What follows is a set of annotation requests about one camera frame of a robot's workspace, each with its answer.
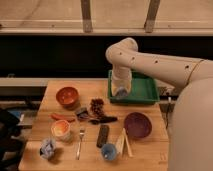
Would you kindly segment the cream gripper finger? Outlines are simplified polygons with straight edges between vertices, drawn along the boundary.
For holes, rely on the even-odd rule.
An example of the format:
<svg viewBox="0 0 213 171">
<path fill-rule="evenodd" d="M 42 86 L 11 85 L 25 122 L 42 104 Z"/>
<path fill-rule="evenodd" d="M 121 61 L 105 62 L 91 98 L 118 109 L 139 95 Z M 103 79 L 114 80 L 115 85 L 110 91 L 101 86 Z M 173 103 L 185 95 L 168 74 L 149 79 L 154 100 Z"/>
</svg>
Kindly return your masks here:
<svg viewBox="0 0 213 171">
<path fill-rule="evenodd" d="M 114 86 L 114 85 L 112 85 L 111 92 L 112 92 L 112 96 L 116 96 L 116 94 L 117 94 L 117 87 Z"/>
<path fill-rule="evenodd" d="M 131 94 L 131 89 L 132 89 L 131 85 L 127 87 L 127 96 Z"/>
</svg>

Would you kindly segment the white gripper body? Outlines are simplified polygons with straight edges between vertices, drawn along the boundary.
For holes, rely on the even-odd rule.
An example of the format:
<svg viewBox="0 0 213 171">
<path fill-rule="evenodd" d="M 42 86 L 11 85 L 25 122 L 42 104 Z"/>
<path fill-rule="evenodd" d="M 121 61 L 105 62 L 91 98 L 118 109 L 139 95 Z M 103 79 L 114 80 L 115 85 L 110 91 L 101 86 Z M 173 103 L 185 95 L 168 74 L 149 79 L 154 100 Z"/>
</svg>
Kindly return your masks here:
<svg viewBox="0 0 213 171">
<path fill-rule="evenodd" d="M 111 81 L 114 88 L 124 87 L 125 89 L 130 90 L 132 72 L 129 68 L 114 65 Z"/>
</svg>

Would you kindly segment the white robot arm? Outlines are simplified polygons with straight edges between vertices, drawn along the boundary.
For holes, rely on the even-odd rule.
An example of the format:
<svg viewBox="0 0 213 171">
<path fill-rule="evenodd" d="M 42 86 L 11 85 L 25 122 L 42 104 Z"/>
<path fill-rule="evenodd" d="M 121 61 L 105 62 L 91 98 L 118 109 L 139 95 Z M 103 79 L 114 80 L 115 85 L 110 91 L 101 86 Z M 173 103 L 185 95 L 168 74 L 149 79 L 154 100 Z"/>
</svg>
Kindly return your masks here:
<svg viewBox="0 0 213 171">
<path fill-rule="evenodd" d="M 168 171 L 213 171 L 213 61 L 140 53 L 132 38 L 108 47 L 106 58 L 117 98 L 131 92 L 134 70 L 181 90 L 172 116 Z"/>
</svg>

